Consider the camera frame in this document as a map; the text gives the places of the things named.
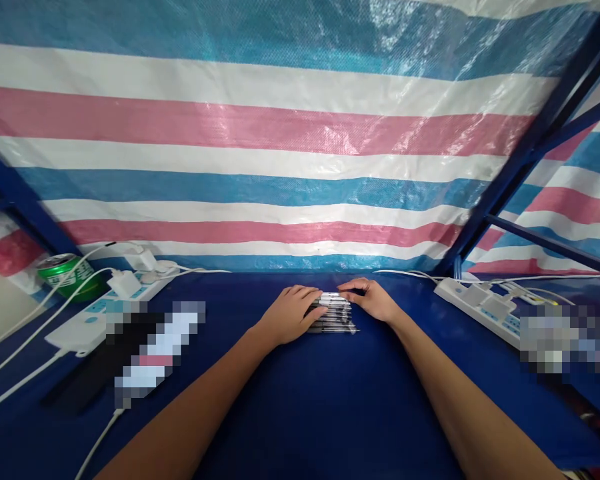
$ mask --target striped tarp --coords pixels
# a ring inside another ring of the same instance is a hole
[[[598,102],[600,83],[576,116]],[[541,160],[501,216],[600,257],[600,122]],[[474,273],[596,273],[496,227],[465,266]]]
[[[430,270],[599,10],[4,0],[0,154],[84,252]],[[34,293],[41,254],[0,216],[0,274]]]

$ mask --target wire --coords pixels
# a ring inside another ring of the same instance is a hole
[[[400,273],[402,275],[410,275],[412,277],[418,278],[428,278],[436,285],[440,283],[437,279],[443,279],[444,277],[432,277],[428,273],[421,272],[419,270],[409,270],[409,271],[400,271],[400,270],[376,270],[374,273]]]
[[[418,271],[418,270],[409,270],[409,271],[400,271],[400,270],[376,270],[374,273],[400,273],[402,275],[411,275],[412,277],[420,277],[420,278],[428,278],[432,280],[436,285],[438,284],[438,280],[444,280],[447,277],[431,277],[429,274]],[[498,285],[499,283],[504,282],[512,282],[512,281],[520,281],[520,280],[562,280],[562,279],[588,279],[588,278],[600,278],[600,275],[538,275],[536,277],[518,277],[518,278],[510,278],[510,279],[494,279],[494,280],[460,280],[454,279],[459,283],[490,283],[492,285]]]
[[[232,273],[229,270],[205,270],[205,269],[201,269],[201,268],[188,269],[186,267],[181,267],[180,265],[176,265],[176,267],[178,267],[181,270],[184,270],[184,272],[176,273],[175,275],[168,275],[166,277],[159,277],[158,280],[164,280],[164,279],[168,279],[168,278],[176,278],[176,277],[180,277],[181,275],[186,275],[188,273]]]
[[[4,340],[5,338],[7,338],[8,336],[10,336],[10,334],[12,334],[14,331],[18,330],[18,328],[20,328],[22,325],[24,325],[26,322],[28,322],[36,313],[38,313],[40,311],[40,309],[42,307],[44,307],[44,305],[49,301],[49,299],[53,296],[54,293],[56,293],[58,291],[58,288],[60,288],[60,286],[63,284],[63,282],[69,278],[69,276],[80,266],[82,265],[84,262],[86,262],[86,260],[92,256],[94,253],[105,249],[107,247],[110,247],[112,245],[116,245],[118,243],[128,243],[130,245],[134,245],[136,247],[140,247],[142,248],[142,246],[134,243],[134,242],[127,242],[127,241],[121,241],[121,242],[110,242],[110,243],[106,243],[105,245],[102,245],[98,248],[96,248],[95,250],[91,250],[90,252],[88,252],[86,255],[84,255],[80,260],[78,260],[78,263],[76,263],[73,268],[71,270],[69,270],[68,272],[66,272],[64,274],[64,276],[62,276],[62,278],[60,278],[60,281],[56,284],[56,286],[54,288],[52,288],[52,290],[49,292],[49,294],[42,300],[42,302],[40,302],[40,304],[33,309],[33,311],[28,314],[26,317],[24,317],[22,320],[20,320],[18,323],[16,323],[14,326],[12,326],[9,330],[7,330],[6,332],[4,332],[1,336],[0,336],[0,342],[2,342],[2,340]]]
[[[539,288],[535,288],[535,287],[532,287],[532,288],[527,287],[527,290],[530,290],[530,291],[539,291],[539,292],[542,292],[542,293],[548,293],[550,295],[553,295],[557,299],[560,299],[563,302],[568,303],[569,305],[575,305],[575,303],[572,302],[571,300],[569,300],[568,298],[564,298],[562,295],[558,295],[557,293],[554,293],[554,292],[552,292],[550,290],[544,290],[544,289],[539,289]]]
[[[2,362],[0,364],[0,370],[2,370],[2,368],[6,364],[8,364],[12,360],[12,358],[14,358],[18,353],[20,353],[23,348],[25,348],[28,344],[30,344],[31,340],[33,340],[35,338],[35,336],[38,335],[38,333],[40,333],[48,324],[50,324],[52,322],[52,320],[54,318],[56,318],[60,314],[60,312],[62,312],[62,310],[65,309],[65,307],[71,302],[71,300],[73,300],[73,298],[80,292],[80,290],[82,290],[82,287],[84,287],[87,284],[87,282],[89,282],[89,280],[91,280],[96,275],[98,275],[99,273],[102,273],[102,272],[104,272],[106,270],[113,271],[112,268],[107,267],[107,268],[100,269],[97,272],[94,272],[90,276],[88,276],[88,278],[84,282],[82,282],[82,284],[80,284],[80,286],[78,288],[76,288],[76,290],[71,294],[71,296],[64,302],[64,304],[62,305],[62,307],[60,307],[52,316],[50,316],[46,320],[46,322],[44,322],[42,325],[40,325],[40,327],[38,328],[38,330],[36,330],[35,332],[33,332],[33,334],[22,343],[22,345],[20,345],[18,348],[16,348],[16,350],[12,354],[10,354],[10,356],[8,356],[7,359],[4,360],[4,362]]]
[[[26,382],[28,382],[29,380],[34,378],[36,375],[38,375],[40,372],[42,372],[42,370],[46,369],[48,366],[50,366],[52,363],[54,363],[56,360],[58,360],[58,358],[64,356],[67,352],[68,352],[68,350],[64,350],[64,349],[58,350],[58,352],[56,352],[56,354],[54,356],[52,356],[49,360],[44,362],[42,365],[40,365],[38,368],[36,368],[36,370],[32,371],[30,374],[28,374],[26,377],[24,377],[22,380],[20,380],[14,386],[12,386],[9,390],[7,390],[2,395],[0,395],[0,404],[4,400],[6,400],[8,397],[10,397],[12,393],[14,393],[20,387],[22,387]]]
[[[118,420],[118,417],[120,415],[122,415],[124,411],[125,411],[125,409],[118,409],[115,412],[113,412],[113,416],[111,417],[111,420],[109,420],[109,423],[107,424],[105,429],[102,430],[102,433],[98,437],[98,440],[96,440],[95,443],[93,444],[89,454],[87,455],[87,458],[85,458],[85,461],[82,462],[82,466],[80,467],[80,470],[78,470],[78,474],[75,476],[75,480],[80,480],[80,478],[82,478],[82,475],[84,474],[84,472],[87,468],[87,465],[91,461],[91,458],[92,458],[93,454],[95,453],[95,451],[100,446],[100,443],[102,442],[103,438],[105,438],[106,434],[109,432],[109,430],[111,430],[111,427],[113,426],[115,421]]]

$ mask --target person's left hand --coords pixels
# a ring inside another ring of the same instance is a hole
[[[328,308],[318,307],[305,317],[310,304],[320,295],[322,290],[313,287],[295,285],[285,288],[253,329],[270,340],[274,348],[296,340],[327,312]]]

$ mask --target bundle of pens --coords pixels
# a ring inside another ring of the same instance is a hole
[[[309,306],[307,313],[318,307],[327,307],[329,310],[312,324],[308,330],[309,333],[353,334],[358,331],[351,321],[351,304],[338,292],[323,293]]]

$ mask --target hand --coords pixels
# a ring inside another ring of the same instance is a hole
[[[342,291],[350,289],[365,291],[365,295],[357,295],[353,292]],[[407,314],[398,307],[391,296],[375,280],[359,278],[343,283],[338,287],[340,296],[352,303],[360,305],[373,318],[386,323],[394,323]]]
[[[296,340],[328,308],[318,307],[305,317],[310,304],[322,295],[322,290],[295,285],[282,290],[273,304],[253,327],[261,337],[271,340],[273,348]]]

